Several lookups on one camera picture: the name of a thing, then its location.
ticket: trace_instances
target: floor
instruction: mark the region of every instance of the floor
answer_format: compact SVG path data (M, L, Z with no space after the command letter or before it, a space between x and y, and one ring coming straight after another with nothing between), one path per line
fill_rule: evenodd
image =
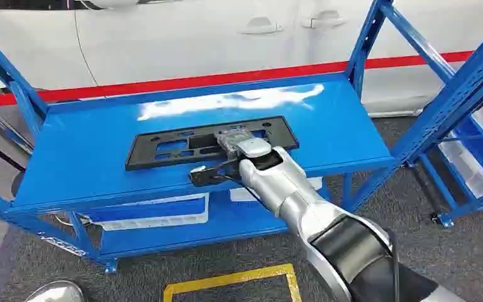
M19 123L14 108L1 109ZM376 120L391 145L413 118ZM425 175L425 186L431 184ZM15 171L0 162L0 194L9 197ZM365 174L355 176L355 185ZM339 196L341 180L326 184ZM435 191L433 198L439 198ZM461 218L442 229L429 218L430 199L411 170L401 169L361 211L399 238L401 261L455 291L467 301L483 301L483 213ZM291 263L303 301L331 301L314 279L303 253L287 233L123 259L117 274L79 259L0 222L0 301L23 301L42 284L77 282L91 301L161 301L166 285ZM292 301L284 276L176 294L173 301Z

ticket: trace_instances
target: shelf surface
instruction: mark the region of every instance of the shelf surface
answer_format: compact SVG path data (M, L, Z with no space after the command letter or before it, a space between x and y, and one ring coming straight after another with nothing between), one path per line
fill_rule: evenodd
M286 230L286 224L257 201L236 202L230 201L227 196L211 197L208 222L103 232L100 253L101 257L127 257Z
M291 155L309 177L394 160L341 74L56 104L10 211L92 208L235 187L190 183L191 169L218 161L125 171L125 160L136 134L270 116L285 117L300 145Z

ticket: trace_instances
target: white car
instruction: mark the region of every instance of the white car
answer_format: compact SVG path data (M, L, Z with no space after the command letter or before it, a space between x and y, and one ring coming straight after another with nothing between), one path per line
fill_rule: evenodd
M0 49L32 86L104 86L346 61L371 4L91 1L0 0ZM111 8L91 9L95 4ZM396 7L441 53L473 51L483 41L483 0L399 0ZM370 58L407 65L413 60L395 58L410 55L417 53L387 21ZM362 102L375 116L414 113L441 85L426 65L369 69Z

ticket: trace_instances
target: yellow floor marking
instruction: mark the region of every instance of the yellow floor marking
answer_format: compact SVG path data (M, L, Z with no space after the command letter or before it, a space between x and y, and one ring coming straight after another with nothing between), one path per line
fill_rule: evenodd
M280 266L264 267L263 269L254 269L247 272L236 272L224 276L168 284L164 290L164 302L171 302L174 294L197 291L198 289L216 288L218 286L280 275L286 275L292 302L301 302L301 294L299 293L297 279L295 278L295 272L293 271L293 265L291 263L282 264Z

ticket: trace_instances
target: red stripe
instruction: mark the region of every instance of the red stripe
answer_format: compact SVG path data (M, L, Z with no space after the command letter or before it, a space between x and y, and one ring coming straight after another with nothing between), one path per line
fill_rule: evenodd
M441 56L447 62L466 61L472 52L448 52ZM407 57L393 57L368 59L365 63L366 69L402 67L424 65L425 61L419 55ZM169 79L150 82L137 82L131 84L117 84L96 87L82 87L73 89L58 89L39 91L42 99L48 103L65 101L68 99L96 98L101 96L115 96L120 94L133 94L151 91L165 91L190 87L202 87L220 84L231 84L238 82L261 81L269 79L280 79L285 77L307 76L311 74L324 74L327 72L344 71L347 61L332 62L315 65L304 65L295 67L284 67L257 71L235 72L232 74L215 74L201 77L185 77L181 79ZM16 100L12 94L0 95L0 106L15 104Z

